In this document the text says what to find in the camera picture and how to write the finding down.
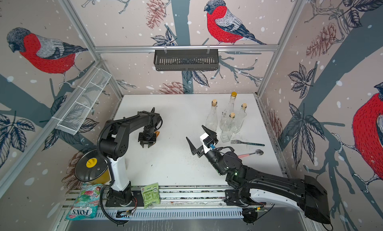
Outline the tall corked glass bottle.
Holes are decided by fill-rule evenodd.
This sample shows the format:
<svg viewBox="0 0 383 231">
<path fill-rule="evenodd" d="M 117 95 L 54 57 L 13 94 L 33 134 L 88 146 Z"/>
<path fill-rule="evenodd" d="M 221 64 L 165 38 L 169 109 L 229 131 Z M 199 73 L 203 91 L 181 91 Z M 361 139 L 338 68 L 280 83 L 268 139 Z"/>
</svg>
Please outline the tall corked glass bottle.
<svg viewBox="0 0 383 231">
<path fill-rule="evenodd" d="M 217 100 L 213 99 L 211 102 L 210 112 L 206 119 L 205 127 L 214 132 L 216 132 L 217 125 L 218 125 L 216 109 L 217 109 Z"/>
</svg>

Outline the small corked glass bottle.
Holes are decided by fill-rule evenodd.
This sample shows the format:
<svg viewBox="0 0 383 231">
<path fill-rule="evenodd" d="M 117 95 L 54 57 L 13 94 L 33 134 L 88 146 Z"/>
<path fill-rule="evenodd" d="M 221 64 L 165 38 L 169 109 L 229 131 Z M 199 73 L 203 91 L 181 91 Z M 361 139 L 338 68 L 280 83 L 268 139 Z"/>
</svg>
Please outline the small corked glass bottle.
<svg viewBox="0 0 383 231">
<path fill-rule="evenodd" d="M 221 127 L 221 140 L 223 143 L 229 142 L 233 134 L 235 113 L 232 112 L 223 122 Z"/>
</svg>

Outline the yellow cap glass bottle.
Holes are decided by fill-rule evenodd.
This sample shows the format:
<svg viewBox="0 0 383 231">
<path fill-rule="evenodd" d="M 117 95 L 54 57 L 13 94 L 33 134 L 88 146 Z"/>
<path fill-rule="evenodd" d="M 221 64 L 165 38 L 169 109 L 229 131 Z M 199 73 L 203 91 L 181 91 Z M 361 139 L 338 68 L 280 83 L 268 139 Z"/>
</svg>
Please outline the yellow cap glass bottle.
<svg viewBox="0 0 383 231">
<path fill-rule="evenodd" d="M 231 95 L 230 95 L 229 103 L 228 103 L 228 105 L 226 106 L 226 108 L 222 112 L 221 121 L 220 121 L 220 128 L 221 128 L 222 131 L 224 129 L 225 122 L 229 118 L 229 115 L 234 111 L 234 103 L 235 103 L 236 97 L 237 97 L 237 93 L 236 92 L 232 92 Z"/>
</svg>

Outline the small corked labelled bottle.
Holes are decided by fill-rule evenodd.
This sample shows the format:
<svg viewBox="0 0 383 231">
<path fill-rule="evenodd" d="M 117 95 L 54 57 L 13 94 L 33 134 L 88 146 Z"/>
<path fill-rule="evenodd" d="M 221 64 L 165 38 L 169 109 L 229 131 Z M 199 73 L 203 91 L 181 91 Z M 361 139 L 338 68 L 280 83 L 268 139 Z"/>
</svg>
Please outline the small corked labelled bottle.
<svg viewBox="0 0 383 231">
<path fill-rule="evenodd" d="M 243 103 L 241 105 L 239 112 L 236 114 L 236 117 L 234 119 L 233 130 L 232 130 L 234 134 L 237 134 L 242 128 L 245 117 L 247 116 L 246 109 L 247 109 L 247 104 Z"/>
</svg>

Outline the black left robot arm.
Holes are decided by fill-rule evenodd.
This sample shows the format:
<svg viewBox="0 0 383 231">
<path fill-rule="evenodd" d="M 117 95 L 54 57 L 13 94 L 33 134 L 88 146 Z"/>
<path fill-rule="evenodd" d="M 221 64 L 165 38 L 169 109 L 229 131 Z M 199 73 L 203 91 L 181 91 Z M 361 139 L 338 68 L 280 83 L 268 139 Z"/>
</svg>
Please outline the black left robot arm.
<svg viewBox="0 0 383 231">
<path fill-rule="evenodd" d="M 134 214 L 137 210 L 138 201 L 133 196 L 131 181 L 126 176 L 124 155 L 129 147 L 129 136 L 132 132 L 143 128 L 139 133 L 138 142 L 144 148 L 150 148 L 156 143 L 158 130 L 162 127 L 163 120 L 160 114 L 151 111 L 139 111 L 131 117 L 124 117 L 118 120 L 108 120 L 101 130 L 97 139 L 97 151 L 107 163 L 110 174 L 110 183 L 101 188 L 99 206 L 107 219 L 117 226 L 124 226 L 128 221 L 114 219 L 110 216 L 103 205 L 103 194 L 107 193 L 107 205 L 128 206 L 134 203 L 134 208 L 129 210 L 129 214 Z"/>
</svg>

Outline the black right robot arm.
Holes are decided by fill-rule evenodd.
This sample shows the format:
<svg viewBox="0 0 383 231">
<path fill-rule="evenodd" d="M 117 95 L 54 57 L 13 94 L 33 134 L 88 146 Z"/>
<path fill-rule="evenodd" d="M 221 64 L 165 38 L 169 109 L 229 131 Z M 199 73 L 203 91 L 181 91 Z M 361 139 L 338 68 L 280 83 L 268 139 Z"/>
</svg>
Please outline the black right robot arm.
<svg viewBox="0 0 383 231">
<path fill-rule="evenodd" d="M 217 133 L 203 127 L 200 136 L 201 146 L 196 148 L 189 140 L 193 155 L 206 157 L 208 162 L 230 186 L 225 190 L 224 202 L 231 206 L 248 208 L 261 205 L 259 200 L 251 197 L 254 190 L 265 202 L 291 205 L 301 209 L 304 216 L 322 225 L 330 225 L 328 192 L 311 176 L 304 179 L 286 178 L 267 174 L 243 165 L 242 160 L 230 146 L 223 153 L 223 147 L 217 147 Z"/>
</svg>

